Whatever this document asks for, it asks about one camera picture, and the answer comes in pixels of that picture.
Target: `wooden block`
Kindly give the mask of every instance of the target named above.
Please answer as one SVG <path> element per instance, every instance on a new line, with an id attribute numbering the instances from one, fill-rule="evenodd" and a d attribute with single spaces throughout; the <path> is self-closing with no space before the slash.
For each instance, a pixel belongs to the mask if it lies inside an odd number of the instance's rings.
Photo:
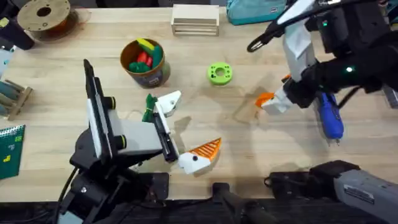
<path id="1" fill-rule="evenodd" d="M 218 35 L 219 7 L 174 4 L 171 26 L 174 35 Z"/>
<path id="2" fill-rule="evenodd" d="M 22 106 L 24 105 L 25 101 L 28 99 L 32 90 L 33 89 L 31 87 L 27 87 L 24 89 L 24 91 L 19 95 L 16 105 L 11 108 L 7 120 L 12 121 L 15 118 L 15 116 L 19 113 Z"/>

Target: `green led light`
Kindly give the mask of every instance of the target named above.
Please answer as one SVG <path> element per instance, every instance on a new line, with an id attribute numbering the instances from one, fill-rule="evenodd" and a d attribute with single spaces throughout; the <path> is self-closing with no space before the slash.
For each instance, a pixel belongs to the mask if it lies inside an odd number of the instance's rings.
<path id="1" fill-rule="evenodd" d="M 346 68 L 346 71 L 347 71 L 347 72 L 353 72 L 353 71 L 354 71 L 354 68 L 353 68 L 353 67 L 347 67 L 347 68 Z"/>

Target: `teal box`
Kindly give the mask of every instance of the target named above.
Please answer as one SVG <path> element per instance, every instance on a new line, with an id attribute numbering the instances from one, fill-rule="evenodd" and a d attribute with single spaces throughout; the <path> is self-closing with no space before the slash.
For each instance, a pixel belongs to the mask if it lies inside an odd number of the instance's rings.
<path id="1" fill-rule="evenodd" d="M 286 0 L 228 0 L 226 10 L 230 23 L 243 25 L 272 21 L 285 6 Z"/>

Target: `yellow object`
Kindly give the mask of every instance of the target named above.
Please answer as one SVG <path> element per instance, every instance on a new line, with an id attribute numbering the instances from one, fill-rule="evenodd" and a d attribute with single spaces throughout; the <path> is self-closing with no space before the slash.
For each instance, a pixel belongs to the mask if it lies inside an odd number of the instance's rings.
<path id="1" fill-rule="evenodd" d="M 124 135 L 122 135 L 122 142 L 123 142 L 123 149 L 126 148 L 126 139 L 124 138 Z"/>
<path id="2" fill-rule="evenodd" d="M 2 18 L 0 19 L 0 27 L 5 27 L 6 25 L 8 25 L 9 20 L 7 18 Z"/>
<path id="3" fill-rule="evenodd" d="M 150 50 L 155 50 L 155 46 L 153 46 L 151 43 L 148 42 L 148 40 L 143 39 L 143 38 L 138 38 L 137 39 L 138 43 L 149 48 Z"/>
<path id="4" fill-rule="evenodd" d="M 5 159 L 3 159 L 3 162 L 9 162 L 11 160 L 11 155 L 8 155 Z"/>
<path id="5" fill-rule="evenodd" d="M 212 140 L 204 145 L 201 145 L 197 148 L 192 149 L 192 154 L 196 154 L 198 156 L 205 157 L 210 160 L 210 162 L 217 156 L 218 150 L 221 146 L 221 138 Z"/>
<path id="6" fill-rule="evenodd" d="M 261 95 L 257 98 L 255 105 L 261 108 L 261 105 L 266 101 L 272 99 L 274 97 L 274 93 L 261 93 Z"/>

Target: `cup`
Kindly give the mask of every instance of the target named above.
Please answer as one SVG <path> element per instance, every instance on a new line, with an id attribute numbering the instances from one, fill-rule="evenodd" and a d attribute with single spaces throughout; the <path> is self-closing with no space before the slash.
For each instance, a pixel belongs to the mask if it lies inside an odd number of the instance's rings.
<path id="1" fill-rule="evenodd" d="M 166 56 L 163 47 L 156 41 L 151 39 L 146 39 L 153 46 L 159 45 L 162 49 L 162 60 L 153 69 L 145 73 L 135 73 L 129 70 L 129 65 L 132 62 L 136 62 L 138 55 L 144 51 L 142 47 L 139 46 L 138 41 L 133 41 L 124 47 L 122 53 L 120 54 L 120 63 L 123 69 L 143 88 L 154 88 L 165 83 L 170 76 L 170 65 L 166 62 Z"/>

